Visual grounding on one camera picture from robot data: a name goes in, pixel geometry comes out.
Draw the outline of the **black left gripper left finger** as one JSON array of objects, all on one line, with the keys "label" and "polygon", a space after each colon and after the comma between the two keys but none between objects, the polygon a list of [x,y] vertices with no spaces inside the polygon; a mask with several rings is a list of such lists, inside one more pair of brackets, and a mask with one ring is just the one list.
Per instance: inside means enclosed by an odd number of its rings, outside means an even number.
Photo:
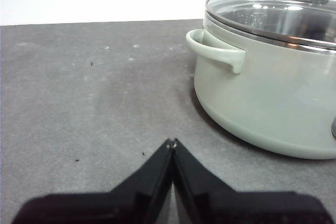
[{"label": "black left gripper left finger", "polygon": [[13,223],[155,223],[172,184],[173,145],[167,139],[109,192],[36,197],[22,205]]}]

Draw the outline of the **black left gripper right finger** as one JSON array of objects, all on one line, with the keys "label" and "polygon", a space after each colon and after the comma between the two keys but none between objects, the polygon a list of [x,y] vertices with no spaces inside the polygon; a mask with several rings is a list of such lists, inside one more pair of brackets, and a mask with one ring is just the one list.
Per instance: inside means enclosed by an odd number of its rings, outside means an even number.
[{"label": "black left gripper right finger", "polygon": [[332,223],[321,201],[294,191],[236,191],[172,141],[174,186],[192,223]]}]

